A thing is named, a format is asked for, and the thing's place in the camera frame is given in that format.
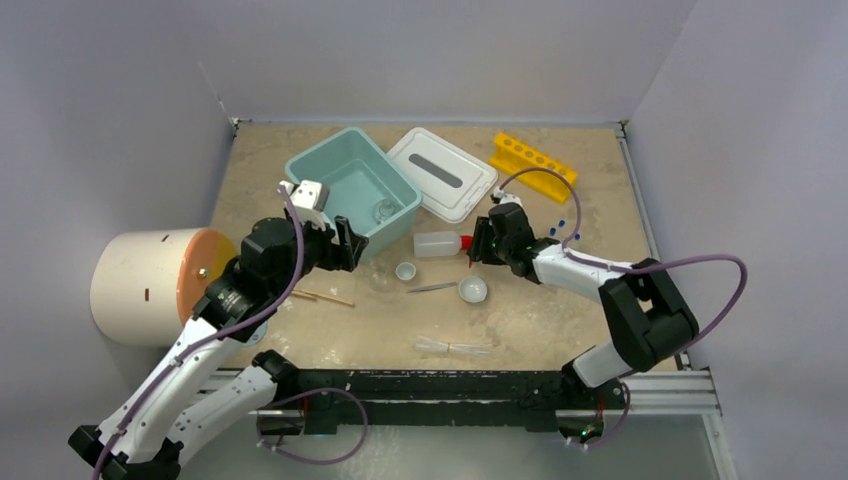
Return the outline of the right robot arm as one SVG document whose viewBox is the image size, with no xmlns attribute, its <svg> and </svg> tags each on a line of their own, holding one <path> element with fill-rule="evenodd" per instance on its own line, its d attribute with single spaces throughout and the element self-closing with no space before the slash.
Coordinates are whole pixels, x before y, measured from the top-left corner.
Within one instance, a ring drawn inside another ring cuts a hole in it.
<svg viewBox="0 0 848 480">
<path fill-rule="evenodd" d="M 501 202 L 476 219 L 467 250 L 471 262 L 505 265 L 537 285 L 560 287 L 598 303 L 610 339 L 568 362 L 561 392 L 576 407 L 596 399 L 601 386 L 628 373 L 646 372 L 674 356 L 700 332 L 699 324 L 658 261 L 635 265 L 604 261 L 535 237 L 526 212 Z"/>
</svg>

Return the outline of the small glass flask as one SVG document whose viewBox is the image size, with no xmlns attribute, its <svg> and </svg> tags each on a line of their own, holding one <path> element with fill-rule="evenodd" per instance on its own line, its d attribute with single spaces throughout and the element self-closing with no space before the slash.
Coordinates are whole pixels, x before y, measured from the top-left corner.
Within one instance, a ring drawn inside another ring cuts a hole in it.
<svg viewBox="0 0 848 480">
<path fill-rule="evenodd" d="M 389 198 L 379 201 L 373 208 L 372 217 L 376 225 L 391 219 L 401 207 Z"/>
</svg>

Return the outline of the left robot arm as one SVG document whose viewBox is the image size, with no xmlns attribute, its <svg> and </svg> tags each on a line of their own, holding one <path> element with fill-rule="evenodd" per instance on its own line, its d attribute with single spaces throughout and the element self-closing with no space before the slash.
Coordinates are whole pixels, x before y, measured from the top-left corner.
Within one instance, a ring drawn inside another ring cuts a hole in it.
<svg viewBox="0 0 848 480">
<path fill-rule="evenodd" d="M 318 267 L 353 271 L 368 245 L 347 218 L 321 228 L 290 217 L 258 221 L 193 309 L 166 356 L 137 391 L 98 425 L 81 425 L 70 448 L 96 479 L 175 479 L 215 436 L 256 408 L 292 405 L 298 370 L 262 352 L 227 386 L 196 400 L 200 387 Z"/>
</svg>

